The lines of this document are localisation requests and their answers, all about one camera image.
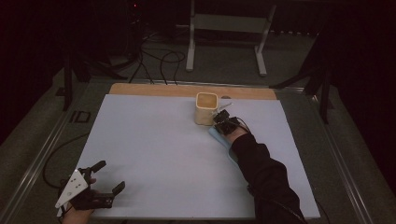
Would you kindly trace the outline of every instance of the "dark background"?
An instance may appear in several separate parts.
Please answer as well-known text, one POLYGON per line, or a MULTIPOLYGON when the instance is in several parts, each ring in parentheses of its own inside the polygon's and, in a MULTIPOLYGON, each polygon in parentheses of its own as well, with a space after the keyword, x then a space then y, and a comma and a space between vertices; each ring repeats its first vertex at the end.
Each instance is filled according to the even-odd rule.
MULTIPOLYGON (((137 14, 134 15, 141 12, 144 22, 164 33, 172 35, 175 24, 189 24, 189 1, 136 2, 142 10, 135 11, 137 14)), ((215 9, 218 13, 242 16, 257 13, 256 8, 235 10, 257 1, 219 2, 222 5, 198 2, 197 9, 207 13, 215 9)), ((124 43, 114 41, 114 38, 126 39, 127 32, 131 31, 125 22, 134 18, 125 20, 128 16, 123 7, 125 1, 98 0, 93 5, 88 0, 21 0, 2 1, 0 5, 2 143, 51 86, 52 77, 63 67, 59 32, 64 32, 79 50, 97 61, 108 63, 109 55, 126 53, 122 48, 124 43), (107 22, 115 22, 119 26, 114 27, 107 22)), ((395 3, 390 0, 362 1, 356 6, 343 4, 336 10, 332 9, 309 1, 286 2, 279 6, 272 29, 276 34, 292 31, 306 35, 323 28, 307 60, 318 63, 313 59, 315 54, 325 53, 332 64, 332 84, 338 88, 378 167, 395 192, 396 97, 392 92, 396 62, 395 3)))

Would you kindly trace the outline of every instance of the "black jacket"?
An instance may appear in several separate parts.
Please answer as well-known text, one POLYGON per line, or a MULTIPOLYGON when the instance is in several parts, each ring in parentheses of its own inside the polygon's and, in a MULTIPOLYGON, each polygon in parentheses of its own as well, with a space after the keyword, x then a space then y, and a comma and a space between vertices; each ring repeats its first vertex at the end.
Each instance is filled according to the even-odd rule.
POLYGON ((247 133, 233 142, 232 151, 254 196, 259 223, 305 223, 300 200, 289 187, 285 165, 270 158, 265 144, 258 144, 247 133))

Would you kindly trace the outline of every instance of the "metal stand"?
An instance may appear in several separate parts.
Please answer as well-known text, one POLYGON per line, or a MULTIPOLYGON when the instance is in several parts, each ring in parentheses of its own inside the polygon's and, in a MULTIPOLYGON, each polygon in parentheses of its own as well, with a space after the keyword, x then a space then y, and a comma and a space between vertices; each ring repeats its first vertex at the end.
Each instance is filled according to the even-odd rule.
POLYGON ((308 83, 304 87, 304 93, 306 95, 315 95, 321 86, 319 114, 325 123, 329 123, 327 120, 327 107, 329 104, 330 79, 332 73, 330 66, 323 58, 321 59, 321 62, 323 65, 313 66, 306 71, 302 69, 297 76, 291 77, 281 83, 270 85, 269 88, 283 89, 303 78, 310 77, 308 83))
POLYGON ((254 48, 257 64, 259 66, 259 75, 265 77, 267 71, 265 69, 264 59, 262 57, 262 49, 267 39, 271 21, 274 17, 276 6, 272 6, 267 18, 250 18, 250 17, 233 17, 220 15, 195 14, 195 1, 191 0, 191 16, 190 16, 190 44, 187 54, 186 70, 188 72, 194 67, 195 54, 195 29, 217 30, 217 31, 236 31, 262 34, 262 41, 254 48))
POLYGON ((72 44, 65 38, 62 31, 58 31, 57 35, 58 45, 64 56, 64 111, 68 109, 73 101, 73 71, 80 82, 88 82, 91 79, 91 75, 87 69, 87 66, 93 67, 105 75, 115 79, 127 78, 118 75, 111 69, 101 65, 100 63, 91 59, 89 56, 74 49, 72 44))

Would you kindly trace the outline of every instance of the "wrist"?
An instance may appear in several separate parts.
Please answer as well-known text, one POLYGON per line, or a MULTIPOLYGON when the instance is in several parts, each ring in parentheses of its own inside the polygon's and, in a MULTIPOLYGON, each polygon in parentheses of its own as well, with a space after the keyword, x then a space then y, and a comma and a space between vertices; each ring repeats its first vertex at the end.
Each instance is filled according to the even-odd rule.
POLYGON ((247 131, 245 131, 243 128, 241 127, 237 127, 232 133, 227 134, 225 137, 231 142, 233 143, 238 137, 244 135, 248 133, 247 131))
POLYGON ((63 224, 86 224, 90 220, 93 209, 76 210, 74 207, 64 214, 63 224))

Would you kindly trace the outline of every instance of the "white table surface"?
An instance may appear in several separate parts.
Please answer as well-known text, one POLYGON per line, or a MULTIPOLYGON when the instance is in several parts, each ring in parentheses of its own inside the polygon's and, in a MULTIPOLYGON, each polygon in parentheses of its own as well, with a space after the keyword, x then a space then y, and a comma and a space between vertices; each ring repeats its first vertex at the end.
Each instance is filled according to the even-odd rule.
MULTIPOLYGON (((276 100, 220 100, 243 119, 271 156, 288 168, 305 218, 319 217, 312 190, 281 103, 276 100)), ((193 121, 195 98, 107 95, 93 124, 78 167, 106 161, 93 189, 126 188, 111 209, 94 217, 136 219, 250 219, 253 199, 227 150, 193 121)))

